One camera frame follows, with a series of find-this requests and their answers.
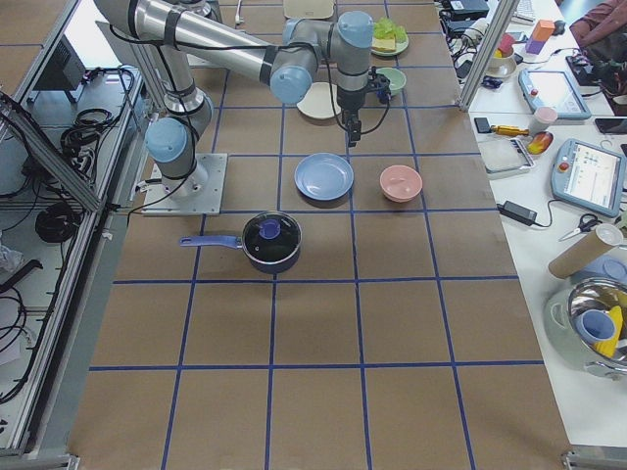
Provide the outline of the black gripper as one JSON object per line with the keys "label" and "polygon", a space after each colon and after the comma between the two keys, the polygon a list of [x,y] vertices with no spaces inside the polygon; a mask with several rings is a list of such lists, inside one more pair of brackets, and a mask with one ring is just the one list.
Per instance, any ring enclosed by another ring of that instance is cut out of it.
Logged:
{"label": "black gripper", "polygon": [[337,88],[337,104],[340,107],[341,124],[347,128],[348,147],[354,148],[362,138],[362,122],[359,119],[359,110],[365,100],[362,90],[346,90]]}

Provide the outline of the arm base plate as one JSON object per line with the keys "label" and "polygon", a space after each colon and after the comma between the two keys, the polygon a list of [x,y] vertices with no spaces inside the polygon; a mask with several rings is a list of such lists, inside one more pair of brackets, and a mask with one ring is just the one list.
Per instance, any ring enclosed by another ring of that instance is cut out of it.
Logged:
{"label": "arm base plate", "polygon": [[153,164],[151,177],[158,182],[147,186],[141,212],[153,216],[219,214],[228,156],[199,153],[196,159],[195,171],[181,187],[173,180],[163,180]]}

